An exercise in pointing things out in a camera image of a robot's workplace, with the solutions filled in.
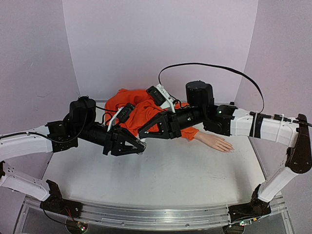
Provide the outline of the clear nail polish bottle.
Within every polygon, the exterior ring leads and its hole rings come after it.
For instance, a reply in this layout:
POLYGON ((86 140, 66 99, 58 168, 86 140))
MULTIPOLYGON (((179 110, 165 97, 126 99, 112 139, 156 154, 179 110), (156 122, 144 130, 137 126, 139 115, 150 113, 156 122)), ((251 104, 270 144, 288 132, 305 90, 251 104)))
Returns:
POLYGON ((142 154, 145 149, 146 149, 146 146, 147 146, 147 143, 141 143, 141 142, 138 142, 139 143, 139 153, 142 154))

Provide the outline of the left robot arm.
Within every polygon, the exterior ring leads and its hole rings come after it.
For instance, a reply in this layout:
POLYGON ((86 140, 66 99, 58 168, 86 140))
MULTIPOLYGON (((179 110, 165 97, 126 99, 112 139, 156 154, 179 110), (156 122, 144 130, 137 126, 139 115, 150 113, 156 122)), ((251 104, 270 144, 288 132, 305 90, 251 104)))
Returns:
POLYGON ((78 147, 79 139, 103 147, 103 154, 143 153, 146 144, 118 124, 96 121, 96 102, 87 96, 70 103, 63 120, 0 137, 0 184, 36 198, 42 209, 61 213, 68 209, 57 183, 15 170, 7 160, 34 154, 54 154, 78 147))

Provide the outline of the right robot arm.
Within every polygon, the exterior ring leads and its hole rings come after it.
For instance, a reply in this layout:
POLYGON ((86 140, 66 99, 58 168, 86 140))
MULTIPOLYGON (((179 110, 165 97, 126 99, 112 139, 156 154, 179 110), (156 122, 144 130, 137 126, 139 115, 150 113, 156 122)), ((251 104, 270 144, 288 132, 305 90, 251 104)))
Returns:
POLYGON ((271 213, 270 202, 292 179, 312 167, 312 151, 307 118, 266 115, 233 105, 215 105, 213 88, 202 81, 186 84, 188 106, 170 105, 145 123, 140 138, 173 139, 183 129, 202 123, 206 131, 224 136, 247 136, 287 146, 287 158, 279 169, 258 185, 248 203, 228 208, 231 223, 243 223, 271 213))

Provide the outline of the aluminium front rail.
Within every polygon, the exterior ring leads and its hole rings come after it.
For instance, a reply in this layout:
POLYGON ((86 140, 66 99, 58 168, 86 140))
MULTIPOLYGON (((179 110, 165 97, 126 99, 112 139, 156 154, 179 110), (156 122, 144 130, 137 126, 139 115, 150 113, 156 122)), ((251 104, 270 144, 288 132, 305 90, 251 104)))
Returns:
POLYGON ((17 234, 135 234, 198 232, 221 234, 292 234, 283 196, 278 194, 262 213, 249 204, 184 208, 131 207, 54 198, 26 197, 14 232, 17 234))

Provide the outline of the orange sweatshirt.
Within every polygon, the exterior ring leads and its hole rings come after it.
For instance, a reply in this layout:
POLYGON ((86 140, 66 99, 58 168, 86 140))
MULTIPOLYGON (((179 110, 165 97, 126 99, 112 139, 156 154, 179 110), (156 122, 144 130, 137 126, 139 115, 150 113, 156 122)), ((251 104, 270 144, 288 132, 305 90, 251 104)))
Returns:
POLYGON ((126 128, 135 136, 138 136, 138 131, 144 124, 163 111, 145 90, 126 89, 120 89, 115 96, 110 98, 105 108, 116 111, 128 103, 132 104, 135 109, 130 113, 129 119, 121 124, 121 127, 126 128))

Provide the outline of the mannequin hand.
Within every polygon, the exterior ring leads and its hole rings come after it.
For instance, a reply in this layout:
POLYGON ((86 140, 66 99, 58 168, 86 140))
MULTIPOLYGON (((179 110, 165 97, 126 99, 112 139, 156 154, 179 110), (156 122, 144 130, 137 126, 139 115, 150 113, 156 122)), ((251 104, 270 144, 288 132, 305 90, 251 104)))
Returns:
POLYGON ((194 136, 194 139, 204 143, 212 149, 223 153, 229 153, 233 150, 232 144, 228 143, 224 138, 221 138, 219 136, 198 132, 194 136))

